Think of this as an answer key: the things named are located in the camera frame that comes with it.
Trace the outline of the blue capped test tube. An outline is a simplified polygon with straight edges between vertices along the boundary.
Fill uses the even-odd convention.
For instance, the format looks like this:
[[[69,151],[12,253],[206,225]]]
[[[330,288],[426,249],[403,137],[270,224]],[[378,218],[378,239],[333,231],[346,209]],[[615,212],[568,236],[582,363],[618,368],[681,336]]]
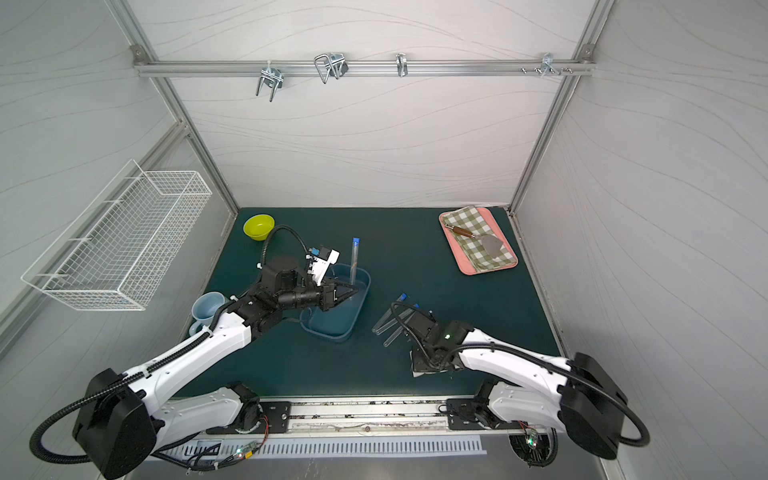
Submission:
[[[353,237],[352,248],[351,248],[351,260],[350,260],[350,283],[353,286],[356,286],[356,280],[357,280],[359,247],[360,247],[360,238]]]

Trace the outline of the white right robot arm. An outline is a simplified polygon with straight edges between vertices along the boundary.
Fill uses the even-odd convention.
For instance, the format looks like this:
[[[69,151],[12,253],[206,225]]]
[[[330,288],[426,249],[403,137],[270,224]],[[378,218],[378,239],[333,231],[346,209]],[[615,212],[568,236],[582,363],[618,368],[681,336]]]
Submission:
[[[519,427],[521,454],[554,452],[555,435],[564,432],[586,452],[614,460],[620,445],[647,443],[623,436],[628,399],[591,356],[573,358],[539,354],[491,337],[469,324],[439,324],[434,316],[402,301],[391,303],[391,316],[412,342],[415,376],[472,370],[492,376],[473,401],[453,416],[485,429]]]

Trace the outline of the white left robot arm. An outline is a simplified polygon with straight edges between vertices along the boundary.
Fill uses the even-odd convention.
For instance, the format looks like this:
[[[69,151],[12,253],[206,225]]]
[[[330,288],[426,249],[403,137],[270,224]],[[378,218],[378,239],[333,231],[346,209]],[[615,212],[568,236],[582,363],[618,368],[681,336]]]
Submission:
[[[261,415],[257,395],[239,382],[178,400],[175,395],[230,354],[278,325],[288,310],[329,311],[358,291],[328,270],[337,252],[323,249],[301,268],[291,257],[268,261],[241,295],[219,307],[210,325],[169,351],[123,373],[106,369],[75,406],[73,437],[106,479],[130,473],[162,447],[215,427],[250,431]]]

